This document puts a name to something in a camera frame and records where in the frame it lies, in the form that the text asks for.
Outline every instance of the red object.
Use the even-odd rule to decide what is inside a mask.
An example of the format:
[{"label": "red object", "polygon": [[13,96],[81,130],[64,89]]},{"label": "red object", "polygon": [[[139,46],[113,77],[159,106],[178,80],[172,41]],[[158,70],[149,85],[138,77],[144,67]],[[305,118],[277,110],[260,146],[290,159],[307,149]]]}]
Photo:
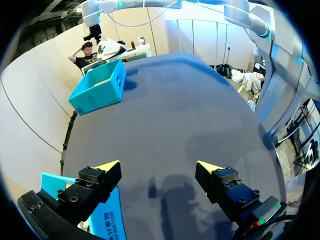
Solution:
[{"label": "red object", "polygon": [[135,42],[134,42],[134,41],[131,41],[131,47],[132,47],[132,49],[136,49],[136,46],[135,46]]},{"label": "red object", "polygon": [[254,221],[244,233],[247,234],[248,232],[250,232],[251,230],[255,229],[258,226],[260,226],[260,223],[258,223],[257,221]]}]

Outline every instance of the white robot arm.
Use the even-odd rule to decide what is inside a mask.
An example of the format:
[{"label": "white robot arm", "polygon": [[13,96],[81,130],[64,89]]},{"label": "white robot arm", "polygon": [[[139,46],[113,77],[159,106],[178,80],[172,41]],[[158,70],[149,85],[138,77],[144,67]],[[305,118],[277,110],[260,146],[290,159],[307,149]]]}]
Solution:
[{"label": "white robot arm", "polygon": [[[110,14],[114,11],[130,8],[158,7],[180,9],[184,0],[87,0],[81,7],[82,18],[85,26],[90,28],[90,35],[85,39],[92,37],[99,41],[99,31],[95,27],[100,22],[100,13]],[[187,0],[188,2],[200,3],[198,0]],[[249,13],[249,2],[247,0],[210,0],[208,4],[224,4],[224,18],[238,26],[244,27],[256,33],[262,38],[266,38],[269,33],[269,27],[265,21],[256,15]]]},{"label": "white robot arm", "polygon": [[[161,7],[180,9],[183,1],[199,0],[87,0],[81,12],[90,35],[84,40],[100,39],[100,13],[121,9]],[[302,103],[313,98],[320,101],[320,84],[315,66],[299,34],[279,11],[261,5],[250,9],[248,0],[205,0],[206,4],[224,6],[224,18],[250,30],[251,40],[261,51],[266,75],[255,113],[266,132],[276,134],[293,120]]]}]

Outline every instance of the dark gray table surface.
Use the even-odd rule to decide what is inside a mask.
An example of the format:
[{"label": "dark gray table surface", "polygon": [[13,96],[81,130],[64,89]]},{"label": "dark gray table surface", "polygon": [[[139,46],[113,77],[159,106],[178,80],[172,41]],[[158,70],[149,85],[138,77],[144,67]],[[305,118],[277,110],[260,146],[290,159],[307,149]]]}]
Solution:
[{"label": "dark gray table surface", "polygon": [[260,200],[286,199],[276,151],[236,90],[200,58],[171,53],[125,64],[121,103],[77,116],[63,174],[120,160],[128,240],[230,239],[237,229],[210,204],[196,161],[231,166]]}]

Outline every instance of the blue box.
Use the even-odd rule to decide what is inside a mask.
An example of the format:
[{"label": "blue box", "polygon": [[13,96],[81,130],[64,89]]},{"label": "blue box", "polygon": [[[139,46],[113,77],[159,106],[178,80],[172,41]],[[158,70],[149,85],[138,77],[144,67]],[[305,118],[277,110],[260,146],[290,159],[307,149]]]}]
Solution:
[{"label": "blue box", "polygon": [[79,115],[121,102],[126,70],[115,60],[86,73],[68,101]]}]

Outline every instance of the black backpack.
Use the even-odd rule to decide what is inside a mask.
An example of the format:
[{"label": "black backpack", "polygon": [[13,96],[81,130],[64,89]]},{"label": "black backpack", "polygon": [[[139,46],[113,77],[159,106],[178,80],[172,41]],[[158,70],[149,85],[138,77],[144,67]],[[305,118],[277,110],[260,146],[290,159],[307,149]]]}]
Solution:
[{"label": "black backpack", "polygon": [[232,66],[228,65],[228,64],[221,64],[221,65],[217,65],[215,67],[215,70],[223,77],[227,77],[228,79],[231,79],[232,77]]}]

